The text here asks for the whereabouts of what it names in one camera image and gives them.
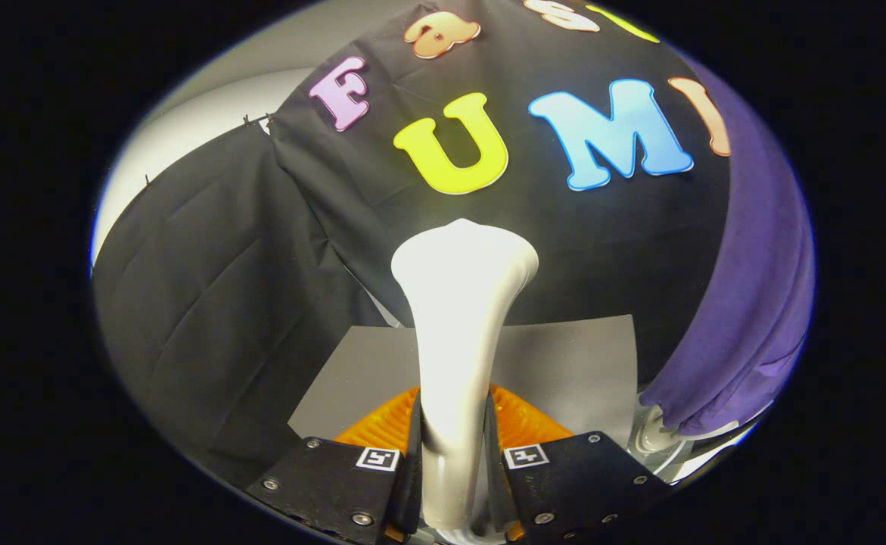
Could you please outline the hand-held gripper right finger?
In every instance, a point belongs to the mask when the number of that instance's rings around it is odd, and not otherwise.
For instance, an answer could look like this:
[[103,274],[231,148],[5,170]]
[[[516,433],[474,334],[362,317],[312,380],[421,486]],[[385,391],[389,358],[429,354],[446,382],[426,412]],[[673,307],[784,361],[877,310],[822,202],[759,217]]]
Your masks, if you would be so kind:
[[568,431],[498,385],[484,437],[490,511],[509,543],[606,543],[673,492],[605,432]]

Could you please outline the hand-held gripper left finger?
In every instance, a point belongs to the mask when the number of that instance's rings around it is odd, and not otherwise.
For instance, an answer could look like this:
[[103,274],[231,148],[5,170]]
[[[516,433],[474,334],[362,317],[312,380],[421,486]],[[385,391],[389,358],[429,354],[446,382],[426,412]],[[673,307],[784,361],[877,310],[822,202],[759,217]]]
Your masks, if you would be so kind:
[[418,387],[335,439],[307,437],[246,493],[325,544],[403,544],[421,520]]

